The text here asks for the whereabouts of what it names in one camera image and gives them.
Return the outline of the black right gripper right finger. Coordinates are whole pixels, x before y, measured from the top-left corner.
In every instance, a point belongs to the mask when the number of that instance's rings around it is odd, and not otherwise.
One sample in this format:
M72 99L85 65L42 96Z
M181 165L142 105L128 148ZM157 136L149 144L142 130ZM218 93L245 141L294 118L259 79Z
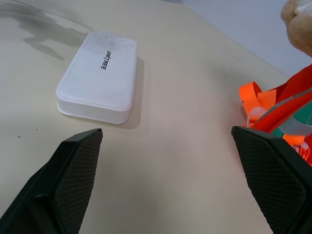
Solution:
M281 137L232 128L246 181L275 234L312 232L312 168Z

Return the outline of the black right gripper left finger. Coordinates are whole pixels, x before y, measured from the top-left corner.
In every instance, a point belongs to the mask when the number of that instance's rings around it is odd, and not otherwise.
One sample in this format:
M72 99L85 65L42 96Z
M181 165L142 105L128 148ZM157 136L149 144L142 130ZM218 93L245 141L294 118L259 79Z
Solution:
M63 141L0 219L2 234L77 234L94 187L103 133L92 129Z

